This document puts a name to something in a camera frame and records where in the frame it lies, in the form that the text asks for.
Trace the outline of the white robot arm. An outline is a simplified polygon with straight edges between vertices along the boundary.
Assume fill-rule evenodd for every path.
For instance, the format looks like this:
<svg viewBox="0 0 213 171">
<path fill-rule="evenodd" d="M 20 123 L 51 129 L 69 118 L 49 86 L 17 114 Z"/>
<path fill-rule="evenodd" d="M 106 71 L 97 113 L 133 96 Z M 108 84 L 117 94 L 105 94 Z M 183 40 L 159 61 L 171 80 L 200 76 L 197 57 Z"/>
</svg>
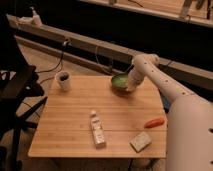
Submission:
<svg viewBox="0 0 213 171">
<path fill-rule="evenodd" d="M 127 90 L 147 77 L 171 104 L 167 117 L 166 171 L 213 171 L 213 103 L 157 67 L 156 54 L 137 54 Z"/>
</svg>

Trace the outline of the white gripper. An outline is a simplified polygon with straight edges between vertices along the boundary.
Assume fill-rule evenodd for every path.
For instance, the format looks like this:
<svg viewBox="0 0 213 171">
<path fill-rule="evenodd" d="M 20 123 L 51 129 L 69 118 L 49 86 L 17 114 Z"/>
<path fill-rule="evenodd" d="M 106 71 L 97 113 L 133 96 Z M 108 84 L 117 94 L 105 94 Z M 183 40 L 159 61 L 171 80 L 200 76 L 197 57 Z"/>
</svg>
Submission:
<svg viewBox="0 0 213 171">
<path fill-rule="evenodd" d="M 129 74 L 127 79 L 127 92 L 135 91 L 136 87 L 139 86 L 144 80 L 144 75 L 140 73 L 138 70 L 133 68 Z"/>
</svg>

